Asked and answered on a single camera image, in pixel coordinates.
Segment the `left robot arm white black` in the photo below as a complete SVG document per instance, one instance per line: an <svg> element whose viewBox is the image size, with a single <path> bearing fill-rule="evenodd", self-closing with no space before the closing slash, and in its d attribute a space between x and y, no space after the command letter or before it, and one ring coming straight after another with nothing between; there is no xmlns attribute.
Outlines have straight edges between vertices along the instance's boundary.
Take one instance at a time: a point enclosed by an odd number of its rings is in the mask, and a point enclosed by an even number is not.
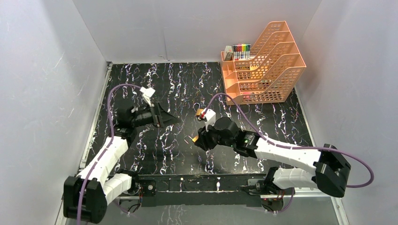
<svg viewBox="0 0 398 225"><path fill-rule="evenodd" d="M64 181L63 215L66 218L98 224L108 205L118 196L141 193L143 188L137 172L120 169L111 175L112 169L130 148L138 127L163 128L180 122L158 102L119 110L111 120L113 130L94 159L76 176Z"/></svg>

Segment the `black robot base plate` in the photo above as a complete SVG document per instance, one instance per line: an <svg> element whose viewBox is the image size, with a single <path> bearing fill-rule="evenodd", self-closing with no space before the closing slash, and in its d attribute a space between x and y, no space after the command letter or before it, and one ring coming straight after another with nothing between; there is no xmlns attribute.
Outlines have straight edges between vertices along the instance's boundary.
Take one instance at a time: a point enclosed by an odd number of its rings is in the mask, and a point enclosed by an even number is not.
<svg viewBox="0 0 398 225"><path fill-rule="evenodd" d="M143 206L246 205L278 211L291 189L278 190L265 174L139 175Z"/></svg>

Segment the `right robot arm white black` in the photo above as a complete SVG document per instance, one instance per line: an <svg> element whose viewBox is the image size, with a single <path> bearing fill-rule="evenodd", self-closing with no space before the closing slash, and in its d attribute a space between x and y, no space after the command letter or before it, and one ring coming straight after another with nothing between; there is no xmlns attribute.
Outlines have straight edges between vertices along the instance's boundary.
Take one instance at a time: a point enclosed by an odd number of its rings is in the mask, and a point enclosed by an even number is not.
<svg viewBox="0 0 398 225"><path fill-rule="evenodd" d="M232 147L243 157L269 159L292 166L291 169L274 167L269 170L264 187L270 194L300 187L316 188L333 197L345 195L351 165L336 150L319 151L275 140L267 142L255 132L240 129L228 117L200 128L193 142L205 151L222 145Z"/></svg>

